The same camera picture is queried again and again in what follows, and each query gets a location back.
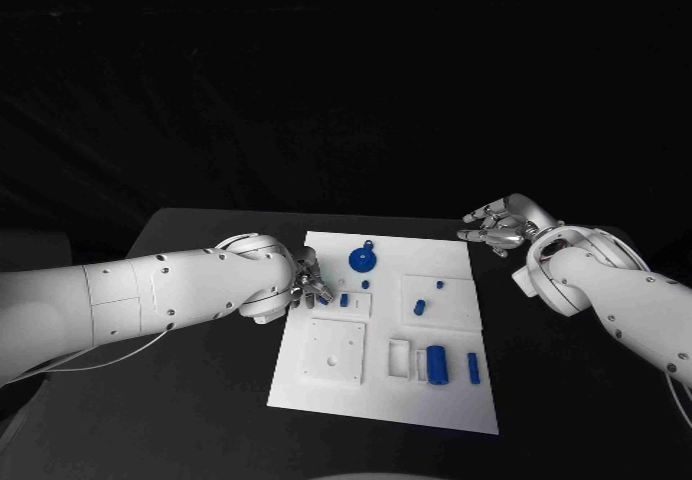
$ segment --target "black table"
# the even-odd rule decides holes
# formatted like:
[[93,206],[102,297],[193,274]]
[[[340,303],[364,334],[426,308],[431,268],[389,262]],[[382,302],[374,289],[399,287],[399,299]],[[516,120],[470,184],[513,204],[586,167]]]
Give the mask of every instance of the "black table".
[[[288,248],[307,230],[454,240],[461,225],[165,209],[128,256],[209,247],[248,232]],[[36,480],[689,472],[690,435],[663,374],[608,337],[592,311],[565,318],[524,297],[510,277],[524,249],[507,259],[484,245],[468,251],[498,436],[266,407],[284,320],[255,325],[235,313],[171,331],[103,369],[54,374],[0,472]],[[150,339],[103,346],[72,366]]]

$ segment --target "black curtain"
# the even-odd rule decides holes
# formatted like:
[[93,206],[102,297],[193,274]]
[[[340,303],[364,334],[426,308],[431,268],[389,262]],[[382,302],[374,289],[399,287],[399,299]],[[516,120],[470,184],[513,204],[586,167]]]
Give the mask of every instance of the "black curtain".
[[93,258],[164,207],[461,218],[520,192],[689,260],[689,8],[0,11],[1,221]]

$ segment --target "white platform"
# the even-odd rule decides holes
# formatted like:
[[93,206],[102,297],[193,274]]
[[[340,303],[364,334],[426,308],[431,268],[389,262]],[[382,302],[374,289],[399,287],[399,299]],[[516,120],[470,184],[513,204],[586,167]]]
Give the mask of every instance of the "white platform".
[[[367,239],[374,243],[373,252],[377,263],[370,272],[357,273],[349,266],[349,254],[363,246]],[[464,297],[465,302],[472,298],[472,305],[465,303],[464,315],[468,315],[464,317],[465,320],[452,325],[455,329],[444,325],[442,328],[405,325],[402,313],[405,275],[439,277],[447,279],[445,281],[472,280],[465,244],[454,241],[308,232],[305,245],[317,251],[323,279],[333,291],[370,295],[369,318],[361,311],[338,318],[336,312],[340,297],[336,297],[336,306],[331,304],[328,309],[308,310],[301,305],[291,310],[285,322],[268,405],[497,434],[483,336],[478,328],[480,317],[477,322],[468,314],[468,312],[477,312],[475,296]],[[363,280],[370,282],[367,290],[360,287]],[[444,301],[442,297],[432,302],[431,307],[438,301]],[[336,355],[330,353],[328,348],[318,354],[311,354],[311,346],[307,344],[310,338],[314,338],[308,336],[310,328],[314,327],[311,324],[327,321],[327,318],[328,321],[343,320],[350,326],[356,323],[364,326],[361,377],[357,382],[354,379],[353,382],[338,381],[337,378],[328,381],[330,372],[336,372],[328,364],[323,367],[320,378],[308,378],[302,373],[305,355],[312,358],[312,362],[325,362]],[[409,380],[392,381],[389,378],[390,339],[409,342]],[[416,350],[425,349],[429,345],[445,347],[449,383],[444,386],[418,381],[416,365],[421,362],[416,358]],[[480,385],[470,383],[467,365],[470,352],[475,353],[478,359]]]

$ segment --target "small blue part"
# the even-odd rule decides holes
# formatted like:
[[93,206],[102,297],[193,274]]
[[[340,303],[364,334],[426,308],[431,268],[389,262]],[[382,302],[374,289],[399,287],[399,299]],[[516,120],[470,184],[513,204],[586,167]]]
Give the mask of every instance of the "small blue part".
[[418,300],[415,302],[415,308],[413,308],[413,313],[421,316],[422,311],[425,310],[425,300]]
[[478,375],[478,359],[475,358],[475,354],[470,353],[468,357],[468,375],[471,376],[471,383],[474,385],[480,384],[480,375]]
[[377,257],[374,256],[372,248],[372,240],[366,240],[363,248],[356,248],[350,252],[349,265],[356,272],[364,273],[374,268],[374,264],[377,263]]
[[447,385],[449,383],[449,376],[447,375],[444,347],[432,345],[425,350],[428,354],[428,383],[432,385]]

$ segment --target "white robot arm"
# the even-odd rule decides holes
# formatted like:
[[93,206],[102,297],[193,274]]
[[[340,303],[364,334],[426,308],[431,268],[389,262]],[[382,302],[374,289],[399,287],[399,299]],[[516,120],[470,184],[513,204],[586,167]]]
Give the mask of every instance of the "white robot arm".
[[464,217],[481,230],[461,240],[506,250],[529,240],[526,266],[513,279],[565,316],[594,307],[607,332],[660,370],[692,387],[692,289],[648,271],[611,234],[566,226],[523,195],[513,194]]
[[305,293],[330,302],[314,250],[291,256],[269,236],[216,248],[93,265],[0,274],[0,387],[73,352],[161,333],[235,310],[259,324]]

